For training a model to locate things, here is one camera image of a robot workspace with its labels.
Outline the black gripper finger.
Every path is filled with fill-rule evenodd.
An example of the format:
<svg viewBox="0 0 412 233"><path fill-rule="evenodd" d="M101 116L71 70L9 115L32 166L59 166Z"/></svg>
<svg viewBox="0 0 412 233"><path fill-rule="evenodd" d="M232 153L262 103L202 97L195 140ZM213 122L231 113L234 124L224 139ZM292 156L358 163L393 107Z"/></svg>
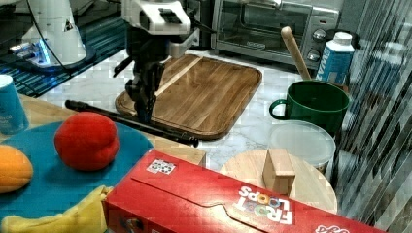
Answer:
<svg viewBox="0 0 412 233"><path fill-rule="evenodd" d="M134 108L136 110L137 116L139 118L140 122L146 122L146 102L145 102L145 96L141 95L140 93L137 93L135 95L135 100L134 100Z"/></svg>
<svg viewBox="0 0 412 233"><path fill-rule="evenodd" d="M155 106L156 95L154 91L148 92L148 101L147 101L147 113L146 113L146 122L150 122L152 119L152 114Z"/></svg>

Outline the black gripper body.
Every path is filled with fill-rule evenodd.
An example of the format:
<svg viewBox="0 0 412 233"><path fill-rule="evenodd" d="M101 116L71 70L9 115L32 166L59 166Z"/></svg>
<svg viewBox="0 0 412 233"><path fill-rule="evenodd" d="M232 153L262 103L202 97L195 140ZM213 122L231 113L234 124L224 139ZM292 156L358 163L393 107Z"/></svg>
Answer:
<svg viewBox="0 0 412 233"><path fill-rule="evenodd" d="M128 57L114 69L115 78L131 62L134 78L126 84L130 97L153 97L159 87L164 61L167 57L168 38L151 35L139 28L127 28L125 48Z"/></svg>

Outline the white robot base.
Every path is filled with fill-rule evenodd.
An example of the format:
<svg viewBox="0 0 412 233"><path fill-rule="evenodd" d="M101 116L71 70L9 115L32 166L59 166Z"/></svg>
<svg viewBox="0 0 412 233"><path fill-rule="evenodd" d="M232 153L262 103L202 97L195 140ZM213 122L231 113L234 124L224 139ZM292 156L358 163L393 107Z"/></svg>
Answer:
<svg viewBox="0 0 412 233"><path fill-rule="evenodd" d="M73 70L89 63L95 49L86 46L75 23L70 0L23 0L31 28L9 53L40 70Z"/></svg>

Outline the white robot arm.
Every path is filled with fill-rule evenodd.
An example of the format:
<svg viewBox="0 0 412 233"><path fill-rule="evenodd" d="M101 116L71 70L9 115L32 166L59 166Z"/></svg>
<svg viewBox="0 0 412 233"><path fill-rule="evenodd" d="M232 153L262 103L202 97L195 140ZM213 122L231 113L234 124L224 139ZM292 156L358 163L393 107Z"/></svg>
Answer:
<svg viewBox="0 0 412 233"><path fill-rule="evenodd" d="M134 78L126 83L125 90L134 102L138 120L148 123L164 61L189 48L191 20L179 0L121 0L121 17L126 26L127 58L114 73L133 66Z"/></svg>

